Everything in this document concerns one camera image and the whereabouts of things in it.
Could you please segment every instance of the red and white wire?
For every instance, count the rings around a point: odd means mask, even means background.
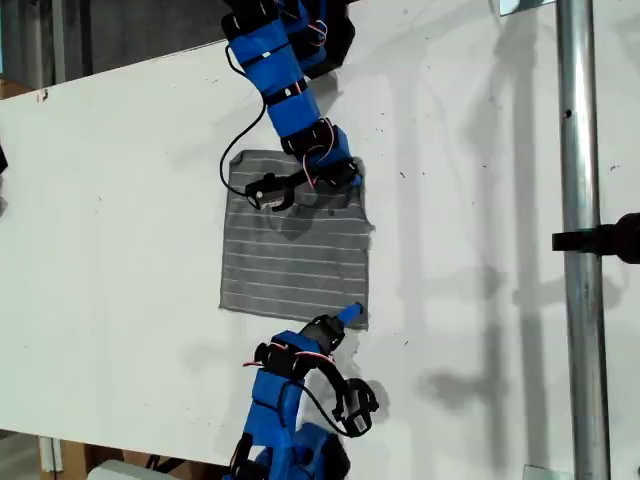
[[[326,355],[322,355],[321,353],[316,353],[316,352],[296,352],[296,357],[315,357],[315,358],[321,358],[323,360],[326,360],[327,362],[331,362],[331,363],[336,363],[335,360],[331,357],[327,357]]]
[[[329,120],[327,117],[324,117],[322,120],[324,120],[324,122],[329,127],[329,131],[331,132],[331,143],[329,144],[329,148],[327,149],[327,151],[324,152],[324,155],[320,157],[320,160],[316,162],[316,165],[324,161],[325,158],[327,158],[327,155],[329,155],[329,152],[331,152],[331,150],[333,149],[333,145],[336,141],[335,134],[333,133],[333,125],[331,124],[331,120]],[[307,177],[307,181],[309,182],[309,185],[311,186],[311,188],[313,188],[314,190],[316,188],[316,181],[311,178],[311,175],[309,174],[309,170],[307,169],[307,155],[309,155],[309,153],[311,153],[311,151],[315,150],[316,148],[326,148],[326,147],[324,145],[314,145],[309,150],[307,150],[307,153],[305,153],[302,156],[302,170],[304,170],[304,174]]]

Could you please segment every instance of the gray striped fabric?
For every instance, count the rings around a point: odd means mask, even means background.
[[[244,151],[230,162],[229,183],[243,190],[266,172],[288,175],[298,162],[283,152]],[[297,189],[284,212],[255,210],[227,197],[220,307],[308,322],[368,301],[371,225],[361,189]],[[366,328],[367,318],[352,325]]]

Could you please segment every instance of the silver pipe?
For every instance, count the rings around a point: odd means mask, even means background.
[[[592,0],[558,0],[564,230],[600,224]],[[565,254],[575,478],[609,480],[602,263]]]

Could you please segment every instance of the floor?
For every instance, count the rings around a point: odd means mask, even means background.
[[[36,437],[0,430],[0,478],[40,480]]]

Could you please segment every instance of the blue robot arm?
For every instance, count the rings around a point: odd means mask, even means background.
[[[314,319],[299,333],[287,330],[258,346],[255,361],[261,368],[227,478],[340,480],[346,476],[350,463],[337,435],[312,423],[296,430],[296,418],[305,391],[341,435],[359,437],[371,428],[371,412],[378,409],[375,394],[363,380],[344,379],[328,357],[344,338],[345,326],[361,314],[362,306],[354,304],[335,316]],[[304,385],[314,368],[327,376],[336,392],[333,420]],[[265,447],[255,461],[249,459],[253,446]]]
[[[293,204],[294,189],[306,181],[336,189],[359,185],[362,177],[345,133],[321,116],[305,80],[342,64],[355,35],[347,16],[350,0],[226,2],[233,10],[222,20],[227,56],[232,50],[244,73],[232,68],[258,89],[283,150],[302,167],[288,177],[268,173],[236,193],[255,208],[278,211]]]

